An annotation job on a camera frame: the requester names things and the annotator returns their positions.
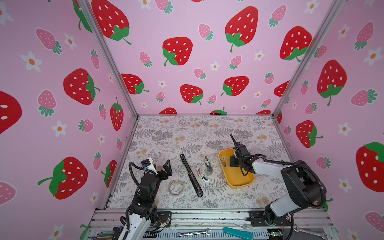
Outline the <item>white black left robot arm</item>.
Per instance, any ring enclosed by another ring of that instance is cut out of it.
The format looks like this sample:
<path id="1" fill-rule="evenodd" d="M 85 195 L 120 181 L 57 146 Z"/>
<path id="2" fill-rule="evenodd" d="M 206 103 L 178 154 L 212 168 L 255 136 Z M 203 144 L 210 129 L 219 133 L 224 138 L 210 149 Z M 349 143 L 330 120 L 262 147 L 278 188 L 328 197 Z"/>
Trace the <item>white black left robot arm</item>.
<path id="1" fill-rule="evenodd" d="M 166 225 L 160 224 L 150 230 L 159 218 L 155 199 L 160 184 L 172 176 L 173 171 L 170 160 L 165 162 L 162 170 L 157 171 L 152 158 L 141 161 L 140 167 L 130 162 L 129 171 L 137 189 L 125 215 L 120 217 L 124 227 L 118 240 L 141 240 L 146 234 L 161 232 Z"/>

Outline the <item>pink white stapler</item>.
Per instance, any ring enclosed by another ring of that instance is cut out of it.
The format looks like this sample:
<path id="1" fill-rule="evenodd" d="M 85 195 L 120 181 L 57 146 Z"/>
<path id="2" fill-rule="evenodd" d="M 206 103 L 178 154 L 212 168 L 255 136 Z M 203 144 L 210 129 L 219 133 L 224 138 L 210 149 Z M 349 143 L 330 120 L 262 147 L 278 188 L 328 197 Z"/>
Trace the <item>pink white stapler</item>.
<path id="1" fill-rule="evenodd" d="M 198 175 L 200 176 L 200 178 L 201 178 L 205 183 L 208 183 L 208 182 L 209 182 L 209 179 L 208 179 L 207 176 L 204 174 L 204 172 L 202 171 L 202 169 L 199 168 L 199 167 L 197 167 L 196 170 L 197 170 Z"/>

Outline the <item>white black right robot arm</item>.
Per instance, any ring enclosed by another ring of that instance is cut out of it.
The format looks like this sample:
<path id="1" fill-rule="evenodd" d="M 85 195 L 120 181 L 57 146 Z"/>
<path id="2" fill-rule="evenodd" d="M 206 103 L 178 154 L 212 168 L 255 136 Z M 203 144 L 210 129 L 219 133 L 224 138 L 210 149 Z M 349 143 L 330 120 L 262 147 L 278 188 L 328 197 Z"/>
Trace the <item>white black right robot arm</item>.
<path id="1" fill-rule="evenodd" d="M 284 162 L 269 160 L 262 154 L 250 154 L 247 147 L 234 142 L 234 155 L 229 166 L 239 168 L 242 175 L 263 174 L 284 181 L 288 191 L 283 197 L 265 207 L 262 219 L 276 225 L 285 215 L 293 215 L 307 208 L 321 209 L 326 204 L 326 187 L 317 174 L 304 161 Z"/>

